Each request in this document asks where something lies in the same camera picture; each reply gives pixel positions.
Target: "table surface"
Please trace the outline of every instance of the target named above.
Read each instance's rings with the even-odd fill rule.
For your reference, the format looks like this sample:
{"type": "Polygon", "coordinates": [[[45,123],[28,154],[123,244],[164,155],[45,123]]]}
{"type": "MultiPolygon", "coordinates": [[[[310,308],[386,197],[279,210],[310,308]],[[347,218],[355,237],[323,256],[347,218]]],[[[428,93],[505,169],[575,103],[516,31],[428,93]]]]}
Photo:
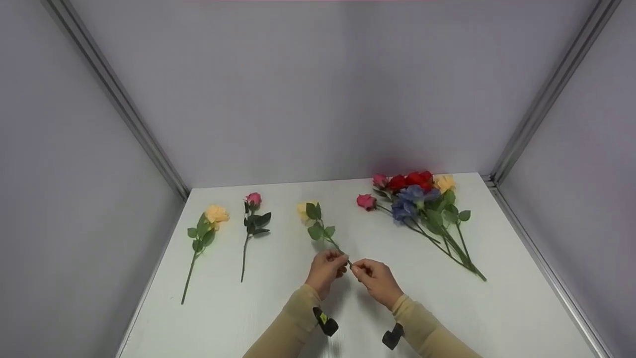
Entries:
{"type": "MultiPolygon", "coordinates": [[[[356,206],[371,192],[369,179],[194,189],[138,311],[124,358],[241,357],[306,279],[325,243],[309,238],[296,204],[318,200],[334,239],[352,258],[386,263],[402,289],[484,357],[594,357],[479,174],[454,175],[457,206],[472,210],[462,225],[482,282],[432,243],[397,226],[381,211],[356,206]],[[250,240],[240,283],[245,238],[243,198],[263,196],[271,233],[250,240]],[[209,204],[224,206],[230,221],[197,259],[188,295],[181,294],[192,258],[188,227],[209,204]]],[[[327,338],[317,329],[302,357],[417,357],[402,341],[391,352],[382,335],[394,325],[347,273],[322,307],[340,329],[327,338]]]]}

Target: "blue flower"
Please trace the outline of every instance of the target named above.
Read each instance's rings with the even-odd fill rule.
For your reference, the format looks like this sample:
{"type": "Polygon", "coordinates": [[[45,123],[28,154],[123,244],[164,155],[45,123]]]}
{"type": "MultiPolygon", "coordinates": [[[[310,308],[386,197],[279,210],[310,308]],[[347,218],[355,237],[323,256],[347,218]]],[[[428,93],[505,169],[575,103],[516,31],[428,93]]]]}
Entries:
{"type": "Polygon", "coordinates": [[[397,221],[404,221],[406,218],[417,218],[417,207],[409,200],[399,197],[391,205],[393,218],[397,221]]]}
{"type": "Polygon", "coordinates": [[[417,205],[417,203],[424,202],[424,191],[419,185],[411,185],[400,190],[397,197],[417,205]]]}
{"type": "Polygon", "coordinates": [[[424,201],[433,201],[441,196],[441,191],[437,188],[431,189],[426,195],[424,195],[424,201]]]}

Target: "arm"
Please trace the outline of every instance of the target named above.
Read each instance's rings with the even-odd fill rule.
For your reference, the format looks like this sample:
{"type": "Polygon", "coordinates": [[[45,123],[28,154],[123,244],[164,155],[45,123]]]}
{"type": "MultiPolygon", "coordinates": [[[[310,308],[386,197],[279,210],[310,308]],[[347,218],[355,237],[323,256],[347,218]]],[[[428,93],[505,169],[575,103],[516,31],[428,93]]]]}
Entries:
{"type": "Polygon", "coordinates": [[[404,328],[405,340],[420,357],[480,358],[424,306],[405,295],[385,264],[363,259],[354,263],[352,271],[371,297],[393,313],[404,328]]]}
{"type": "Polygon", "coordinates": [[[422,358],[480,358],[439,323],[421,303],[402,295],[391,312],[404,327],[404,338],[422,358]]]}
{"type": "Polygon", "coordinates": [[[317,254],[307,281],[296,290],[279,315],[243,358],[295,358],[318,325],[312,309],[329,294],[331,283],[347,271],[349,257],[335,250],[317,254]]]}
{"type": "Polygon", "coordinates": [[[309,285],[296,290],[270,327],[245,353],[244,358],[298,357],[318,324],[312,308],[320,305],[318,293],[309,285]]]}

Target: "flower bouquet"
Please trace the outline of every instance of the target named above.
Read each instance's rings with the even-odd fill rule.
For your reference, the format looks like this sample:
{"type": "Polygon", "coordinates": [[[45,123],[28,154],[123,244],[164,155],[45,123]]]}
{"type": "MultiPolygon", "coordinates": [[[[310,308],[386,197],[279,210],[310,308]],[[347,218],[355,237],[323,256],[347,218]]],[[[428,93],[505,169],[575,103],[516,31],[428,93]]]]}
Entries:
{"type": "Polygon", "coordinates": [[[461,224],[471,218],[471,212],[459,211],[455,205],[452,175],[434,178],[431,172],[424,171],[407,176],[396,175],[389,179],[376,174],[373,176],[373,186],[375,194],[390,203],[391,207],[382,206],[371,194],[358,196],[358,206],[367,211],[386,211],[396,222],[426,237],[453,261],[486,281],[486,277],[473,264],[464,242],[461,224]],[[459,234],[461,245],[450,233],[453,227],[459,234]]]}

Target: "yellow rose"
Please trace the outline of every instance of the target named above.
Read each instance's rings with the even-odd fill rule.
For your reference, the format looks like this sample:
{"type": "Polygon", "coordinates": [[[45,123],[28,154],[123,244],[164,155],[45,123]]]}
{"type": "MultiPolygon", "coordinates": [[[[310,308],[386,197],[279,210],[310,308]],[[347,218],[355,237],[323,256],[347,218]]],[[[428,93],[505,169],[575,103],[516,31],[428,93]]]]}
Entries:
{"type": "Polygon", "coordinates": [[[208,206],[207,209],[205,209],[205,217],[210,221],[210,224],[214,226],[214,230],[218,230],[222,222],[230,219],[227,210],[218,205],[208,206]]]}
{"type": "Polygon", "coordinates": [[[306,203],[300,203],[298,205],[296,205],[296,210],[298,210],[298,215],[300,215],[300,220],[303,221],[303,223],[307,223],[310,219],[307,216],[307,203],[312,203],[314,205],[316,205],[318,202],[317,201],[308,201],[306,203]]]}
{"type": "Polygon", "coordinates": [[[452,190],[455,188],[455,180],[450,174],[435,176],[435,187],[444,194],[446,190],[452,190]]]}

